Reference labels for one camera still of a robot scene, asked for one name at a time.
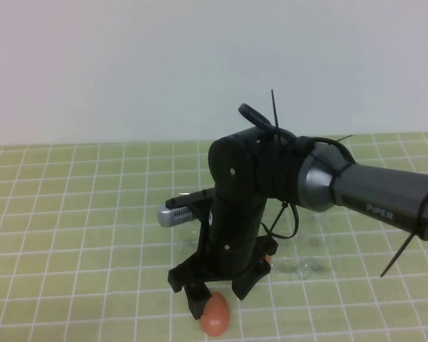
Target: black cable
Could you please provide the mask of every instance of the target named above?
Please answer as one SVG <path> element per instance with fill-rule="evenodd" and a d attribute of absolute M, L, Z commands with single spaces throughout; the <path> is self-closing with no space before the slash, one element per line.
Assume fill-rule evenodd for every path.
<path fill-rule="evenodd" d="M 346 135 L 345 137 L 342 137 L 342 138 L 340 138 L 340 139 L 338 139 L 338 140 L 336 140 L 336 141 L 340 142 L 340 141 L 343 141 L 344 139 L 348 139 L 348 138 L 353 137 L 353 136 L 354 136 L 353 134 L 351 134 L 351 135 Z"/>
<path fill-rule="evenodd" d="M 337 149 L 341 152 L 342 156 L 347 159 L 347 161 L 355 162 L 355 159 L 350 154 L 350 151 L 347 149 L 347 147 L 345 147 L 339 141 L 329 139 L 329 138 L 312 138 L 312 141 L 314 141 L 316 143 L 319 142 L 319 143 L 325 143 L 328 145 L 333 145 L 333 146 L 337 147 Z"/>
<path fill-rule="evenodd" d="M 411 240 L 414 238 L 415 235 L 417 235 L 420 239 L 423 238 L 423 234 L 424 234 L 423 214 L 427 204 L 428 204 L 428 192 L 420 202 L 419 211 L 417 214 L 417 222 L 415 224 L 415 228 L 413 232 L 407 237 L 406 241 L 404 241 L 402 246 L 398 249 L 396 254 L 393 256 L 392 260 L 390 260 L 388 265 L 385 267 L 384 271 L 380 275 L 381 277 L 383 277 L 388 272 L 390 267 L 392 267 L 392 265 L 396 262 L 396 260 L 398 260 L 398 258 L 401 256 L 401 253 L 404 252 L 407 245 L 411 242 Z"/>
<path fill-rule="evenodd" d="M 243 103 L 238 108 L 238 111 L 244 117 L 244 119 L 252 123 L 255 127 L 260 128 L 261 130 L 264 130 L 267 133 L 280 135 L 281 137 L 287 138 L 290 141 L 293 141 L 296 139 L 295 134 L 289 132 L 288 130 L 283 130 L 282 128 L 276 128 L 275 126 L 271 125 L 270 121 L 267 118 L 265 118 L 262 114 L 260 114 L 254 108 L 250 107 L 245 103 Z"/>
<path fill-rule="evenodd" d="M 280 145 L 279 120 L 277 119 L 276 101 L 274 99 L 274 91 L 272 89 L 271 89 L 271 98 L 272 98 L 272 112 L 274 114 L 274 126 L 276 127 L 277 143 Z"/>
<path fill-rule="evenodd" d="M 285 208 L 287 208 L 289 205 L 290 205 L 290 208 L 292 208 L 293 217 L 295 219 L 295 228 L 293 229 L 292 235 L 287 237 L 285 235 L 273 233 L 272 231 L 276 227 L 276 224 L 279 221 L 282 213 L 284 212 Z M 265 230 L 265 232 L 269 237 L 274 237 L 276 239 L 292 239 L 298 233 L 298 227 L 300 226 L 300 216 L 298 214 L 297 207 L 294 204 L 288 204 L 286 202 L 282 202 L 282 208 L 280 209 L 279 214 L 277 214 L 274 222 L 272 223 L 271 228 L 268 229 L 268 227 L 266 227 L 266 224 L 264 224 L 263 222 L 261 222 L 260 224 L 262 225 L 263 229 Z"/>

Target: brown egg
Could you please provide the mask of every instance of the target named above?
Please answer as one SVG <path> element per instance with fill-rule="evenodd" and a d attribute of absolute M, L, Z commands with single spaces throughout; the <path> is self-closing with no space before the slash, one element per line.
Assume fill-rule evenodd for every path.
<path fill-rule="evenodd" d="M 225 333 L 230 323 L 230 307 L 224 296 L 214 292 L 209 298 L 200 318 L 202 330 L 211 337 Z"/>

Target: wire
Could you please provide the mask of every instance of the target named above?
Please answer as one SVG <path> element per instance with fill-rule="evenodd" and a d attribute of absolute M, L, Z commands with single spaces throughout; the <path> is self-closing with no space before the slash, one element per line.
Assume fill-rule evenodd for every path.
<path fill-rule="evenodd" d="M 277 119 L 276 101 L 274 99 L 274 90 L 273 89 L 271 89 L 271 98 L 272 98 L 272 112 L 274 114 L 274 126 L 276 127 L 276 137 L 277 137 L 277 142 L 280 145 L 279 120 Z"/>
<path fill-rule="evenodd" d="M 271 125 L 270 121 L 265 118 L 262 114 L 260 114 L 258 111 L 256 111 L 254 108 L 250 107 L 249 105 L 246 105 L 243 103 L 239 108 L 238 111 L 240 114 L 252 123 L 254 126 L 260 128 L 261 130 L 264 130 L 267 133 L 271 134 L 279 134 L 281 137 L 286 138 L 289 141 L 294 141 L 296 139 L 296 135 L 289 132 L 288 130 L 283 130 L 282 128 L 276 128 L 275 126 Z"/>
<path fill-rule="evenodd" d="M 344 158 L 346 158 L 349 162 L 355 162 L 355 159 L 350 154 L 350 151 L 347 149 L 347 147 L 345 147 L 339 141 L 329 139 L 329 138 L 312 138 L 312 141 L 314 141 L 316 143 L 319 142 L 319 143 L 325 143 L 328 145 L 333 145 L 333 146 L 337 147 L 337 149 L 341 152 L 342 156 Z"/>
<path fill-rule="evenodd" d="M 338 139 L 338 140 L 336 140 L 336 141 L 340 142 L 340 141 L 343 141 L 344 139 L 348 139 L 348 138 L 351 138 L 351 137 L 353 137 L 353 136 L 354 136 L 353 134 L 351 134 L 351 135 L 346 135 L 345 137 L 340 138 L 340 139 Z"/>
<path fill-rule="evenodd" d="M 292 208 L 293 217 L 295 219 L 295 228 L 293 229 L 292 235 L 287 237 L 285 235 L 273 233 L 272 231 L 276 227 L 276 224 L 279 221 L 280 217 L 282 216 L 282 213 L 284 212 L 285 208 L 287 208 L 289 205 L 290 205 L 290 208 Z M 266 224 L 264 224 L 263 222 L 261 222 L 260 224 L 262 225 L 263 229 L 267 233 L 267 236 L 269 237 L 274 237 L 276 239 L 292 239 L 298 233 L 298 227 L 300 226 L 300 216 L 298 214 L 297 207 L 294 204 L 288 204 L 286 202 L 282 202 L 282 208 L 280 208 L 279 214 L 277 214 L 274 222 L 272 223 L 271 228 L 268 229 Z"/>

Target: black cable tie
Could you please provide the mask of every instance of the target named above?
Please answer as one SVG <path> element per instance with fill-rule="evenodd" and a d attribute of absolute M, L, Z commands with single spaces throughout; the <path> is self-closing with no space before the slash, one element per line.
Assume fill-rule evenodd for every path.
<path fill-rule="evenodd" d="M 289 205 L 290 205 L 290 208 L 292 208 L 293 218 L 295 219 L 295 228 L 293 229 L 292 235 L 290 235 L 289 237 L 286 237 L 285 235 L 273 233 L 272 231 L 274 230 L 275 225 L 277 224 L 277 221 L 279 221 L 279 218 L 282 215 L 284 209 L 287 208 Z M 300 216 L 298 215 L 297 207 L 294 204 L 282 202 L 282 208 L 279 211 L 279 214 L 277 215 L 277 217 L 275 218 L 275 221 L 272 223 L 271 228 L 268 229 L 266 224 L 264 224 L 263 222 L 261 222 L 260 224 L 262 225 L 263 229 L 265 230 L 265 232 L 269 237 L 275 237 L 276 239 L 292 239 L 298 233 L 298 227 L 300 226 Z"/>
<path fill-rule="evenodd" d="M 330 192 L 330 196 L 331 196 L 333 203 L 336 203 L 335 187 L 334 187 L 336 180 L 341 176 L 341 174 L 345 170 L 347 170 L 349 167 L 351 167 L 354 164 L 356 164 L 356 162 L 348 162 L 346 165 L 341 167 L 339 170 L 335 170 L 335 173 L 333 174 L 333 177 L 330 181 L 330 185 L 328 185 L 328 191 Z"/>
<path fill-rule="evenodd" d="M 404 250 L 406 249 L 407 245 L 409 245 L 409 243 L 412 241 L 412 239 L 414 238 L 415 235 L 418 235 L 418 237 L 420 239 L 423 239 L 423 237 L 424 237 L 423 213 L 425 211 L 425 208 L 426 208 L 427 204 L 428 204 L 428 192 L 423 197 L 422 201 L 420 202 L 419 211 L 418 211 L 418 214 L 417 214 L 417 222 L 415 224 L 414 231 L 407 237 L 406 241 L 404 241 L 404 243 L 402 244 L 402 246 L 395 253 L 395 255 L 393 256 L 392 260 L 390 260 L 390 262 L 388 263 L 388 265 L 385 267 L 384 271 L 381 273 L 381 275 L 380 275 L 381 277 L 383 277 L 388 272 L 388 270 L 390 269 L 390 267 L 393 266 L 393 264 L 396 262 L 396 260 L 398 260 L 398 258 L 401 256 L 402 252 L 404 252 Z"/>

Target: grid mat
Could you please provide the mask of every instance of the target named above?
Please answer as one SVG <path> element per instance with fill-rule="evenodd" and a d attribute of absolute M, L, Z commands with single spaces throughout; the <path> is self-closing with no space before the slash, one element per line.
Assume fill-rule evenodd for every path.
<path fill-rule="evenodd" d="M 360 163 L 428 173 L 428 133 L 344 143 Z M 156 207 L 212 186 L 209 145 L 0 147 L 0 342 L 208 341 L 166 281 L 197 226 L 160 228 Z M 276 232 L 291 230 L 287 213 Z M 378 277 L 405 237 L 343 208 L 302 212 L 244 301 L 209 284 L 232 310 L 216 340 L 428 342 L 428 243 L 415 239 Z"/>

